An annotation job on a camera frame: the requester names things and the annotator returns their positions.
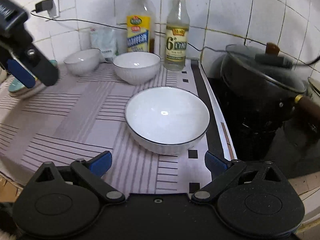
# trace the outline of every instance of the wooden handle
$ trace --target wooden handle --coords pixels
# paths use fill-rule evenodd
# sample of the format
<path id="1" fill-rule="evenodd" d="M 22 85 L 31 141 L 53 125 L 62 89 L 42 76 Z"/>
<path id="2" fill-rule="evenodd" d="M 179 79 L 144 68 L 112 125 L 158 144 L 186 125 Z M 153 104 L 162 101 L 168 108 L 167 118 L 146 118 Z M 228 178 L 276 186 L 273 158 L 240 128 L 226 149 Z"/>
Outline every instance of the wooden handle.
<path id="1" fill-rule="evenodd" d="M 308 114 L 316 118 L 320 123 L 320 106 L 313 102 L 310 98 L 297 95 L 294 99 L 295 103 Z"/>
<path id="2" fill-rule="evenodd" d="M 272 42 L 267 42 L 266 45 L 266 54 L 272 54 L 272 55 L 277 55 L 279 54 L 280 48 L 272 43 Z"/>

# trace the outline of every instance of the bottle label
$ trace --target bottle label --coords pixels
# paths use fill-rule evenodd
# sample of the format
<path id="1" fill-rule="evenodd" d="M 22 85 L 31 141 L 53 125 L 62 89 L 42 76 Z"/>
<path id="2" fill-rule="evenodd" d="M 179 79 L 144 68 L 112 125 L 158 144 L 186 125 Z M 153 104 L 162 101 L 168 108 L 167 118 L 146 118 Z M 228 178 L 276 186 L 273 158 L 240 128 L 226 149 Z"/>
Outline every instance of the bottle label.
<path id="1" fill-rule="evenodd" d="M 165 56 L 167 60 L 182 62 L 186 60 L 189 28 L 176 28 L 167 25 Z"/>
<path id="2" fill-rule="evenodd" d="M 147 51 L 150 47 L 150 17 L 140 15 L 127 16 L 128 52 Z"/>

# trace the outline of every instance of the plastic bag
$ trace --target plastic bag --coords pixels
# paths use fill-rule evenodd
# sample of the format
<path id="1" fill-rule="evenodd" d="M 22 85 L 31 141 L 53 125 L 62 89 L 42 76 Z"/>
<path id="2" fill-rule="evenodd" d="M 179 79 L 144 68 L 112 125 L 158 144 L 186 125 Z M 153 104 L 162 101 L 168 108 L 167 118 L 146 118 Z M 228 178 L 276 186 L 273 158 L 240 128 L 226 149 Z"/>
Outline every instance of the plastic bag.
<path id="1" fill-rule="evenodd" d="M 106 62 L 112 63 L 113 59 L 119 55 L 115 30 L 91 28 L 90 39 L 92 48 L 100 49 Z"/>

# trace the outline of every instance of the electrical outlet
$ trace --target electrical outlet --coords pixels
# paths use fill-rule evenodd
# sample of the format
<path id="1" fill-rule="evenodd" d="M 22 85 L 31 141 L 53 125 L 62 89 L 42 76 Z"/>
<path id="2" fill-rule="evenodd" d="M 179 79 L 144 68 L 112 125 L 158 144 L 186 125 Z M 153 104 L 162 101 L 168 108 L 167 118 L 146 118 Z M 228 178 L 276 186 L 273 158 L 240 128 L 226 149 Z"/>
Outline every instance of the electrical outlet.
<path id="1" fill-rule="evenodd" d="M 49 18 L 55 19 L 60 17 L 60 5 L 59 0 L 53 0 L 53 8 L 48 12 Z"/>

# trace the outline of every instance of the vinegar bottle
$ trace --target vinegar bottle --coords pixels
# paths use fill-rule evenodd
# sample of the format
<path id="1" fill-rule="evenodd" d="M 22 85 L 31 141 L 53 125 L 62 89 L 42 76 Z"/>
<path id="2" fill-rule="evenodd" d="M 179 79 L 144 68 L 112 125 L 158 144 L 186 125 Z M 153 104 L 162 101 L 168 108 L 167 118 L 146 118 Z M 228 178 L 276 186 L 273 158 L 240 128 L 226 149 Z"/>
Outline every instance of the vinegar bottle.
<path id="1" fill-rule="evenodd" d="M 154 53 L 156 8 L 151 0 L 132 0 L 127 12 L 127 48 Z"/>
<path id="2" fill-rule="evenodd" d="M 181 71 L 186 63 L 190 18 L 186 0 L 174 0 L 167 17 L 164 67 Z"/>

